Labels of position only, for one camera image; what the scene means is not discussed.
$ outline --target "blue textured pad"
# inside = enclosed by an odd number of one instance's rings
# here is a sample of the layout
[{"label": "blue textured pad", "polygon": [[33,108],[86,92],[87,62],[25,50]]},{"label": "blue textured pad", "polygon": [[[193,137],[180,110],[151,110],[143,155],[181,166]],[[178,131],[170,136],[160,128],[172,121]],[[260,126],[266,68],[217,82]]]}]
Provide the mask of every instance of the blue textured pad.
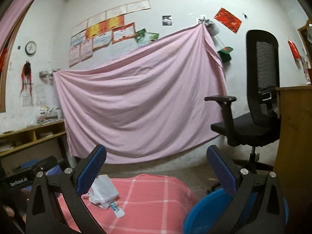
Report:
[{"label": "blue textured pad", "polygon": [[207,149],[207,160],[224,189],[224,192],[233,196],[237,191],[236,179],[218,153],[211,146]]},{"label": "blue textured pad", "polygon": [[102,145],[77,179],[76,192],[80,196],[89,191],[105,160],[106,148]]}]

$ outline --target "chair armrest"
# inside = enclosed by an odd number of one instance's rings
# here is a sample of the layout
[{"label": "chair armrest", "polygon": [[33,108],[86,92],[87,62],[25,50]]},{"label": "chair armrest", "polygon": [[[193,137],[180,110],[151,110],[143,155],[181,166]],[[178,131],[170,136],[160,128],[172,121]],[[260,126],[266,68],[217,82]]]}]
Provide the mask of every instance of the chair armrest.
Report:
[{"label": "chair armrest", "polygon": [[220,96],[220,95],[216,95],[216,96],[210,96],[210,97],[205,97],[205,101],[216,101],[216,102],[227,102],[227,103],[231,103],[231,102],[235,102],[237,99],[236,97],[233,96]]},{"label": "chair armrest", "polygon": [[237,99],[236,97],[232,96],[211,96],[205,97],[205,101],[216,101],[220,107],[222,112],[222,118],[225,124],[225,135],[227,137],[227,144],[230,146],[238,146],[240,145],[239,142],[235,140],[234,135],[234,122],[233,122],[233,115],[231,110],[232,102],[235,102]]}]

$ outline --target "clock face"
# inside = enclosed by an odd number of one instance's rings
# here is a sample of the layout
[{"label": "clock face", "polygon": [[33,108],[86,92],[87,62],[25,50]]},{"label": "clock face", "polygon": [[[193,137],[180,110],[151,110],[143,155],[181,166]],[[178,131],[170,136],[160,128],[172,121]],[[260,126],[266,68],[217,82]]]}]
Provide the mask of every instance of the clock face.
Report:
[{"label": "clock face", "polygon": [[25,51],[28,55],[34,54],[36,52],[37,45],[34,41],[29,41],[25,47]]}]

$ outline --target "pink sheet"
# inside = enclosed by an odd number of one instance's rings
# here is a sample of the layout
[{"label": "pink sheet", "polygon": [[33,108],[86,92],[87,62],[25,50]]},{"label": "pink sheet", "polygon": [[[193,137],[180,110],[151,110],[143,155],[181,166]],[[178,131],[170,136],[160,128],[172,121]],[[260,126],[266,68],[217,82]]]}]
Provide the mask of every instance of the pink sheet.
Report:
[{"label": "pink sheet", "polygon": [[[117,218],[111,208],[102,209],[83,202],[107,234],[182,234],[183,222],[198,199],[174,177],[140,174],[132,178],[111,179],[119,192],[118,205],[125,215]],[[63,196],[59,203],[72,229],[79,231]]]},{"label": "pink sheet", "polygon": [[0,54],[14,25],[33,0],[14,0],[0,21]]},{"label": "pink sheet", "polygon": [[96,144],[106,163],[169,156],[217,136],[217,103],[226,94],[222,63],[204,25],[169,35],[87,71],[60,70],[55,82],[71,154]]}]

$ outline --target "blue gripper pad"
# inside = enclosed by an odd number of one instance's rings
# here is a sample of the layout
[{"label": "blue gripper pad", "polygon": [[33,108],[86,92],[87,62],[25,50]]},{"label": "blue gripper pad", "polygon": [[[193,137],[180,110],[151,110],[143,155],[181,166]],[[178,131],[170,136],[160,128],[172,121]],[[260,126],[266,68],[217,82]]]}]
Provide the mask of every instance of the blue gripper pad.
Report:
[{"label": "blue gripper pad", "polygon": [[79,162],[79,164],[81,164],[83,161],[83,164],[85,165],[85,168],[81,171],[80,175],[78,177],[74,176],[77,180],[76,192],[80,196],[88,193],[96,176],[105,163],[106,155],[106,148],[103,145],[97,145],[86,159],[82,159]]},{"label": "blue gripper pad", "polygon": [[208,163],[218,178],[224,192],[233,196],[237,192],[237,179],[216,152],[214,147],[217,148],[216,146],[210,146],[207,149]]}]

